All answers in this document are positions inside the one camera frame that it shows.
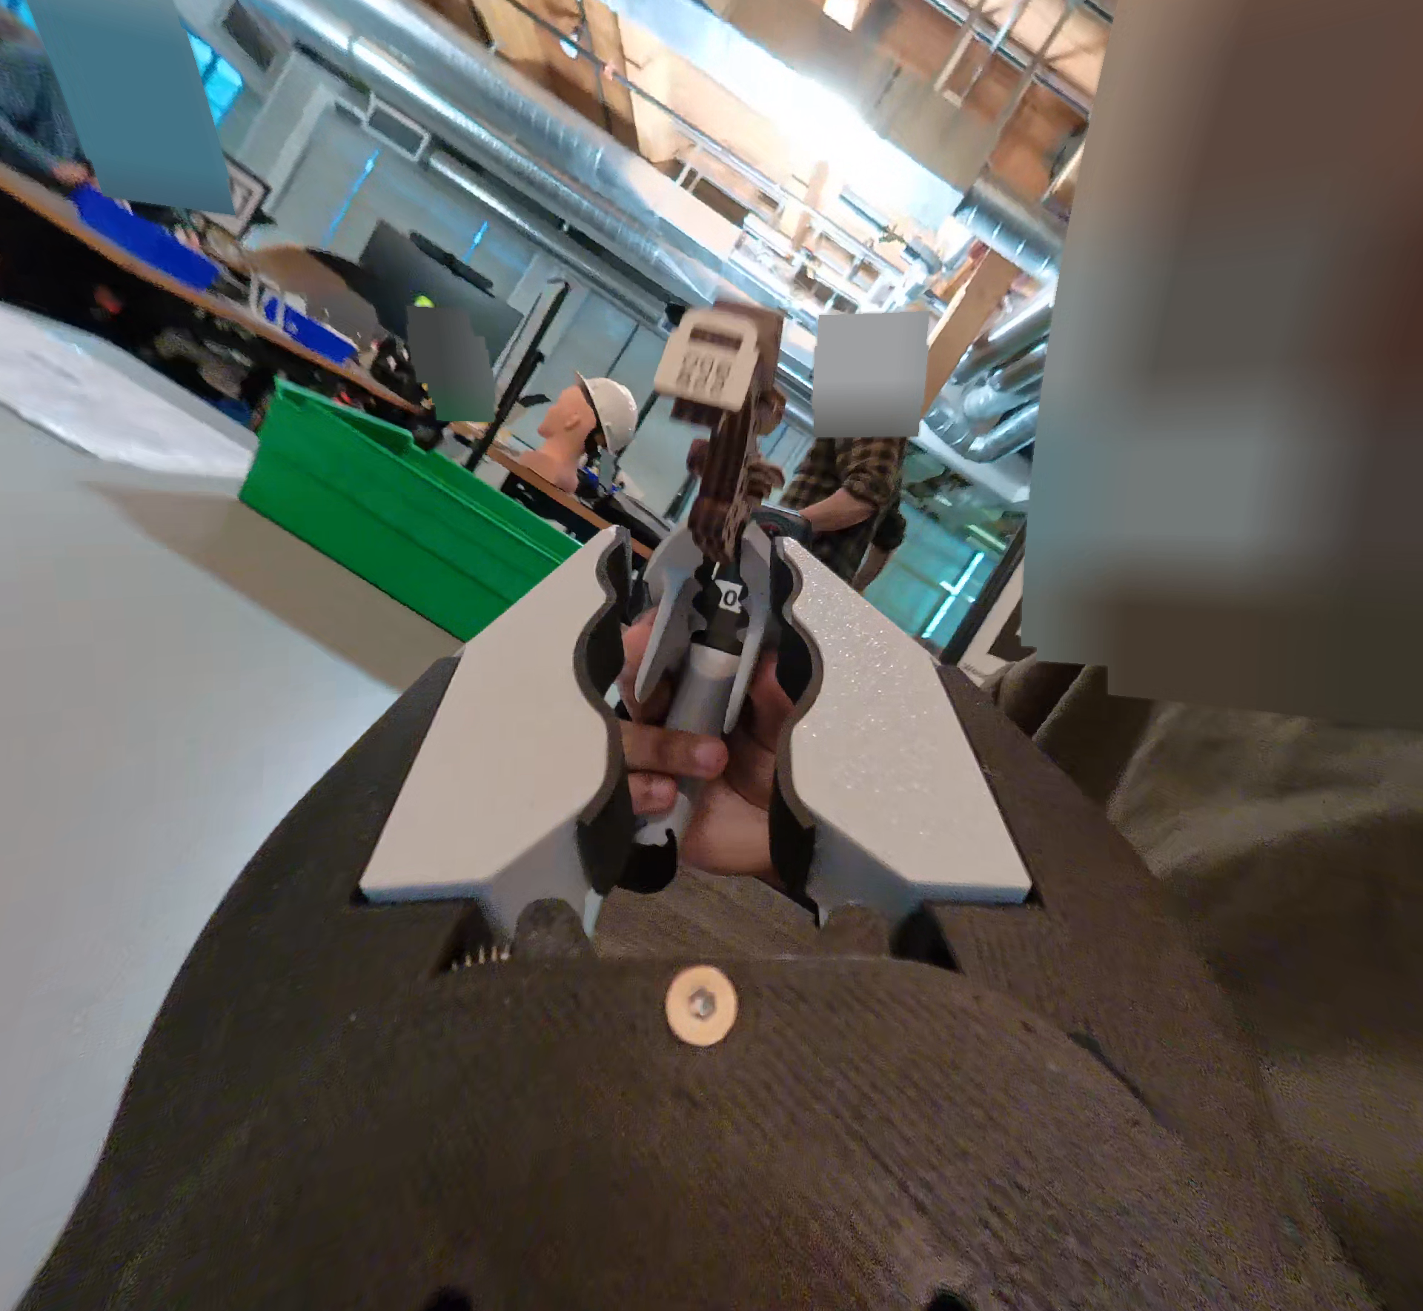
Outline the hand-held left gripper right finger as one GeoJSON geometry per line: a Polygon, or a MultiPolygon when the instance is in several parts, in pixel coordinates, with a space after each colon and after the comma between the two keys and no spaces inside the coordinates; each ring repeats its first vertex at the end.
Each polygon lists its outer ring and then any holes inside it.
{"type": "Polygon", "coordinates": [[[1019,906],[1032,880],[934,659],[792,537],[773,543],[779,732],[769,850],[816,923],[1019,906]]]}

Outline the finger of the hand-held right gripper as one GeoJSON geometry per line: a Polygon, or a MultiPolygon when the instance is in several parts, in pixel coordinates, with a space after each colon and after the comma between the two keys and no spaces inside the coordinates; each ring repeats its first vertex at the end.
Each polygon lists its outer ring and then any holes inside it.
{"type": "Polygon", "coordinates": [[[704,554],[687,526],[678,526],[652,554],[646,582],[655,603],[642,659],[642,700],[672,678],[667,715],[713,715],[715,661],[702,644],[704,620],[695,601],[702,595],[696,573],[704,554]]]}
{"type": "Polygon", "coordinates": [[[728,565],[726,578],[740,584],[740,653],[732,689],[747,689],[756,674],[762,642],[773,608],[775,541],[760,526],[745,526],[738,543],[738,558],[728,565]]]}

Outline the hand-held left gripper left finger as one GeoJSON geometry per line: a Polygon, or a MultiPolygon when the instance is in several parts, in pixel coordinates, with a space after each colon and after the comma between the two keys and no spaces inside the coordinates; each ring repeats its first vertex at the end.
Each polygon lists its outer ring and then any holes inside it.
{"type": "Polygon", "coordinates": [[[610,526],[468,640],[359,878],[371,904],[599,908],[633,816],[608,691],[631,539],[610,526]]]}

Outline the wooden puzzle model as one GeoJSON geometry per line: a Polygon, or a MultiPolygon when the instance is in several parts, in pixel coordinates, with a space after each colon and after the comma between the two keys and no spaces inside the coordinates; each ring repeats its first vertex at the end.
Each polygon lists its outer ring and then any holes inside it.
{"type": "Polygon", "coordinates": [[[683,312],[667,339],[653,393],[672,399],[672,416],[706,427],[689,468],[700,477],[687,528],[711,562],[732,562],[751,511],[779,483],[760,459],[758,440],[783,419],[777,386],[784,314],[719,294],[683,312]]]}

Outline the person's right hand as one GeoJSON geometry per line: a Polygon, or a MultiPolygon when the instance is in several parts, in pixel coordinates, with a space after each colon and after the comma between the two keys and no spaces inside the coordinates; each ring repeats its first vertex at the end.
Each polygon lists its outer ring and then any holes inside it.
{"type": "Polygon", "coordinates": [[[653,622],[655,612],[646,610],[623,627],[625,663],[618,687],[627,717],[620,730],[633,811],[659,818],[672,809],[681,783],[695,784],[696,799],[680,856],[710,874],[756,876],[783,889],[769,850],[768,811],[779,736],[794,704],[777,681],[775,655],[768,651],[760,657],[734,732],[672,732],[665,717],[672,693],[668,683],[663,681],[644,700],[635,695],[653,622]]]}

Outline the mannequin head with white helmet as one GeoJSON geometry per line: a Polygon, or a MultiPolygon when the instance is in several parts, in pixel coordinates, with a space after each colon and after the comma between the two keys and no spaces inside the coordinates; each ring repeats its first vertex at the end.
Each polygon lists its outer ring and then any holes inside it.
{"type": "Polygon", "coordinates": [[[537,427],[541,444],[526,455],[524,466],[573,496],[586,464],[595,466],[601,477],[616,474],[637,423],[638,404],[622,382],[577,372],[543,414],[537,427]]]}

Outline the green plastic bin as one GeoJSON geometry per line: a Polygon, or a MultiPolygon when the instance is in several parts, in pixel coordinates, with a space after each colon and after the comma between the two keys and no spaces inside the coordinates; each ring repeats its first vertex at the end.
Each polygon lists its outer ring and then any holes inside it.
{"type": "Polygon", "coordinates": [[[240,502],[459,640],[579,548],[408,430],[286,380],[240,502]]]}

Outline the dark monitor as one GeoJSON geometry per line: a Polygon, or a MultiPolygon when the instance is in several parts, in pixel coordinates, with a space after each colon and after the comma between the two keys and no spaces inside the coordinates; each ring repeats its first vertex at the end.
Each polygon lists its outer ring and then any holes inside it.
{"type": "Polygon", "coordinates": [[[447,307],[466,314],[472,329],[498,359],[522,324],[522,312],[494,296],[492,284],[423,234],[406,234],[378,221],[358,260],[356,290],[376,311],[382,327],[408,339],[406,314],[416,307],[447,307]]]}

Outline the blue plastic bin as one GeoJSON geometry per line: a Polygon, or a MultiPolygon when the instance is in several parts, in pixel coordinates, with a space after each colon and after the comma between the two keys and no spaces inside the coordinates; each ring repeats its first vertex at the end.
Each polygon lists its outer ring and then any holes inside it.
{"type": "Polygon", "coordinates": [[[217,262],[187,247],[165,226],[139,217],[133,209],[90,183],[71,193],[77,215],[107,241],[142,264],[198,292],[210,290],[221,275],[217,262]]]}
{"type": "Polygon", "coordinates": [[[258,314],[294,342],[331,363],[346,365],[358,354],[352,339],[305,312],[305,298],[300,294],[260,288],[258,314]]]}

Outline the white paper sheet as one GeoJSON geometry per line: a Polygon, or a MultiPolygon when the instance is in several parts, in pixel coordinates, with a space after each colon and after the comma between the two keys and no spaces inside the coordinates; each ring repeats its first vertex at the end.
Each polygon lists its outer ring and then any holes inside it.
{"type": "Polygon", "coordinates": [[[101,462],[240,483],[255,438],[124,350],[4,305],[4,410],[101,462]]]}

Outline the silver ventilation duct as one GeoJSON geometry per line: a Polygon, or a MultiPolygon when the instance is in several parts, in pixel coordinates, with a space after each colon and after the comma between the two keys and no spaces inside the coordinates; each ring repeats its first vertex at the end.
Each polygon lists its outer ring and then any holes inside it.
{"type": "Polygon", "coordinates": [[[417,0],[247,2],[344,56],[376,92],[668,294],[711,301],[726,292],[814,327],[775,277],[736,258],[738,224],[438,11],[417,0]]]}

